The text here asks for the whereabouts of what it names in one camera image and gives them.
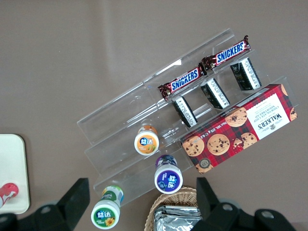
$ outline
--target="white tray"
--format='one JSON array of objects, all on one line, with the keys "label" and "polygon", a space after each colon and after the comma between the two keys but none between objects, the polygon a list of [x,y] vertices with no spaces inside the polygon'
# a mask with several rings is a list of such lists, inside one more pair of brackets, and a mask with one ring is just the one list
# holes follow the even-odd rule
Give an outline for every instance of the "white tray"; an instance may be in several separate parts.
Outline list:
[{"label": "white tray", "polygon": [[0,134],[0,187],[10,182],[19,193],[0,208],[0,214],[24,213],[30,206],[25,143],[18,135]]}]

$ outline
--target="red tartan packaging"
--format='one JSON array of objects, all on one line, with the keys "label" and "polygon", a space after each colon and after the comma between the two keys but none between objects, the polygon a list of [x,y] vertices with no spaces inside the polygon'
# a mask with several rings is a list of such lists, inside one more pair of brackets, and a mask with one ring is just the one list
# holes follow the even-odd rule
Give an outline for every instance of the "red tartan packaging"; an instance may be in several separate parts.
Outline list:
[{"label": "red tartan packaging", "polygon": [[198,129],[181,143],[200,173],[296,119],[282,84],[270,84]]}]

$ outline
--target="gray table surface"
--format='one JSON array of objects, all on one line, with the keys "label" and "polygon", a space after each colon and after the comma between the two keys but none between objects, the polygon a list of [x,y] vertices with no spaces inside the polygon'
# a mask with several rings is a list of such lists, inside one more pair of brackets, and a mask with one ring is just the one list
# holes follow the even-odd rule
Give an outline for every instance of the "gray table surface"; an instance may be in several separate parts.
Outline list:
[{"label": "gray table surface", "polygon": [[[21,135],[28,161],[31,206],[19,217],[88,177],[91,202],[75,230],[97,230],[98,174],[77,121],[230,27],[249,35],[271,77],[288,77],[298,119],[205,176],[244,211],[272,208],[308,230],[307,10],[306,0],[0,0],[0,133]],[[195,187],[194,168],[183,176]],[[113,230],[143,230],[159,195],[124,206]]]}]

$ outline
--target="clear acrylic display stand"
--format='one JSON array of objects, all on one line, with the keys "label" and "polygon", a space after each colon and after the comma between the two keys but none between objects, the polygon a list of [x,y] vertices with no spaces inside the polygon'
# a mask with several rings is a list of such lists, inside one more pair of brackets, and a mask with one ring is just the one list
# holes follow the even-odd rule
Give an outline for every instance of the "clear acrylic display stand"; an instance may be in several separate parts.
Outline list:
[{"label": "clear acrylic display stand", "polygon": [[[198,120],[196,126],[188,128],[184,125],[171,100],[165,101],[162,98],[158,86],[194,69],[202,58],[227,49],[238,41],[233,32],[227,29],[78,121],[79,127],[91,144],[85,153],[99,173],[93,186],[98,195],[101,195],[106,186],[118,185],[124,191],[125,198],[122,205],[125,205],[152,190],[155,188],[155,161],[162,154],[173,155],[182,172],[192,167],[193,164],[181,148],[179,139],[217,114],[228,110],[238,101],[260,90],[259,88],[241,91],[230,64],[249,57],[262,87],[271,83],[263,71],[256,51],[251,50],[223,63],[214,71],[208,71],[206,76],[173,95],[173,97],[179,95],[185,97]],[[200,84],[210,77],[217,80],[230,100],[230,106],[223,111],[215,109],[200,89]],[[280,81],[285,84],[286,90],[292,92],[286,78],[280,78]],[[151,125],[158,131],[159,150],[151,156],[140,155],[134,148],[135,136],[143,125]]]}]

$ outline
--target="white bottle lid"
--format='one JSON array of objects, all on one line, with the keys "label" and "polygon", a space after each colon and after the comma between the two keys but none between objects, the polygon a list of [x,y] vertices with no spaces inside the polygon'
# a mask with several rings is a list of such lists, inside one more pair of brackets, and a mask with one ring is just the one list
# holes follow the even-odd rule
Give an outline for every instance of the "white bottle lid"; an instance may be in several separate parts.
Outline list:
[{"label": "white bottle lid", "polygon": [[101,200],[94,206],[91,213],[93,225],[101,230],[113,228],[119,221],[120,208],[110,200]]},{"label": "white bottle lid", "polygon": [[174,165],[162,165],[155,172],[156,188],[165,194],[173,194],[183,185],[183,176],[180,169]]},{"label": "white bottle lid", "polygon": [[139,154],[150,156],[158,150],[159,139],[153,131],[142,131],[136,136],[134,145]]}]

